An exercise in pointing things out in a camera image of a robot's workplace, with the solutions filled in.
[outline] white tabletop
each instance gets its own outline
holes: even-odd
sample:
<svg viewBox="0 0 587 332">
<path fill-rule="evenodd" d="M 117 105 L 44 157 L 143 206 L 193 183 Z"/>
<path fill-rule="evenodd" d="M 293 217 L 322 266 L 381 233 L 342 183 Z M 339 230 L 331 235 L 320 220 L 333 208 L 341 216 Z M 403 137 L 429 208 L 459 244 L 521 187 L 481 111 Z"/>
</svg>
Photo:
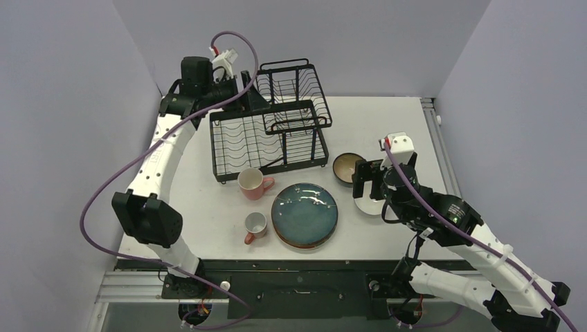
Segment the white tabletop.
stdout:
<svg viewBox="0 0 587 332">
<path fill-rule="evenodd" d="M 368 216 L 354 204 L 352 188 L 336 182 L 332 162 L 344 152 L 367 160 L 382 159 L 378 139 L 405 131 L 418 153 L 416 170 L 422 185 L 445 193 L 444 183 L 419 98 L 328 97 L 333 125 L 323 129 L 329 164 L 272 175 L 275 186 L 259 201 L 248 201 L 236 181 L 218 183 L 212 173 L 208 118 L 188 143 L 172 185 L 170 205 L 183 216 L 182 236 L 196 256 L 204 259 L 399 259 L 414 233 L 404 225 L 388 225 Z M 332 237 L 314 250 L 292 248 L 269 232 L 253 244 L 244 244 L 244 218 L 251 212 L 271 217 L 271 204 L 284 188 L 299 182 L 324 187 L 338 205 L 338 225 Z M 126 234 L 120 244 L 126 254 L 156 258 L 147 246 Z M 427 241 L 420 259 L 462 259 Z"/>
</svg>

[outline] white plate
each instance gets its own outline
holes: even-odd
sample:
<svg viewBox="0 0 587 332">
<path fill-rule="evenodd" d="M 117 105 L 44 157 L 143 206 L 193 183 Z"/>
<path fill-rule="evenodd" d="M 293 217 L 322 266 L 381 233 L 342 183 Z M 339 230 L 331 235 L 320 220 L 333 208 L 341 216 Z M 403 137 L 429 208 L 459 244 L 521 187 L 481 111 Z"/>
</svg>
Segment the white plate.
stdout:
<svg viewBox="0 0 587 332">
<path fill-rule="evenodd" d="M 365 187 L 363 188 L 363 197 L 354 199 L 354 203 L 361 211 L 365 212 L 366 214 L 371 216 L 379 216 L 381 215 L 381 210 L 383 209 L 385 200 L 381 199 L 380 201 L 377 201 L 369 197 L 371 194 L 371 184 L 372 181 L 365 182 Z"/>
</svg>

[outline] wire rack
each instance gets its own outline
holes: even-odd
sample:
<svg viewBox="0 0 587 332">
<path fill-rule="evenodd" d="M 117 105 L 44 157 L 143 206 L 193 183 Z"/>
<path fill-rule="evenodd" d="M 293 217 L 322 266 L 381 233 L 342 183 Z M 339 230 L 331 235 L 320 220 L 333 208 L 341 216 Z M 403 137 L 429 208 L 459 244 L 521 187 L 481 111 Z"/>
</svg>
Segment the wire rack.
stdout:
<svg viewBox="0 0 587 332">
<path fill-rule="evenodd" d="M 263 174 L 326 165 L 328 149 L 320 128 L 267 134 L 263 115 L 237 118 L 230 112 L 210 114 L 212 164 L 216 180 L 235 180 L 250 167 Z"/>
<path fill-rule="evenodd" d="M 292 66 L 296 62 L 303 64 Z M 265 133 L 332 126 L 320 80 L 308 59 L 263 64 L 256 83 L 259 93 L 271 103 L 270 110 L 262 117 Z"/>
</svg>

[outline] mug handle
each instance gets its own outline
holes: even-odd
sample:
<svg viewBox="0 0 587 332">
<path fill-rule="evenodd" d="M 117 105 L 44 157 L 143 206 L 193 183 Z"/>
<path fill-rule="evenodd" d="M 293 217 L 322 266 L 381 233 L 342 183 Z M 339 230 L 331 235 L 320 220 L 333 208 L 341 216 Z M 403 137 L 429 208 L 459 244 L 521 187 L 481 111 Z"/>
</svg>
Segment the mug handle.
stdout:
<svg viewBox="0 0 587 332">
<path fill-rule="evenodd" d="M 271 189 L 271 187 L 273 187 L 273 185 L 275 185 L 275 179 L 274 178 L 263 178 L 263 192 L 266 192 L 267 190 Z"/>
<path fill-rule="evenodd" d="M 253 241 L 255 240 L 255 235 L 251 232 L 249 232 L 246 237 L 244 238 L 244 244 L 249 245 L 251 243 L 253 243 Z"/>
</svg>

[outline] rack handle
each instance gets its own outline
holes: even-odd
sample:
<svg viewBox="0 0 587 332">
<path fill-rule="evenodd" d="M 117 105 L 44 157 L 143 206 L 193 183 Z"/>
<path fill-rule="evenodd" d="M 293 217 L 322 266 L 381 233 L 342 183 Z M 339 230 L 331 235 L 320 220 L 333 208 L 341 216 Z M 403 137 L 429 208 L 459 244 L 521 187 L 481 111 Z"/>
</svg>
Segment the rack handle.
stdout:
<svg viewBox="0 0 587 332">
<path fill-rule="evenodd" d="M 272 124 L 271 131 L 274 131 L 275 126 L 277 126 L 277 125 L 283 125 L 283 124 L 292 123 L 292 122 L 315 121 L 315 120 L 318 120 L 318 123 L 320 123 L 320 120 L 324 120 L 324 124 L 326 124 L 328 122 L 328 119 L 325 116 L 316 116 L 316 117 L 311 117 L 311 118 L 307 118 L 307 119 L 283 120 L 283 121 L 277 121 L 276 123 Z"/>
<path fill-rule="evenodd" d="M 282 61 L 275 61 L 275 62 L 266 62 L 264 64 L 261 65 L 260 69 L 267 69 L 266 66 L 271 66 L 274 64 L 287 64 L 289 62 L 298 62 L 298 61 L 304 61 L 306 62 L 306 64 L 310 64 L 310 60 L 308 60 L 305 57 L 301 57 L 300 59 L 291 59 L 291 60 L 282 60 Z"/>
</svg>

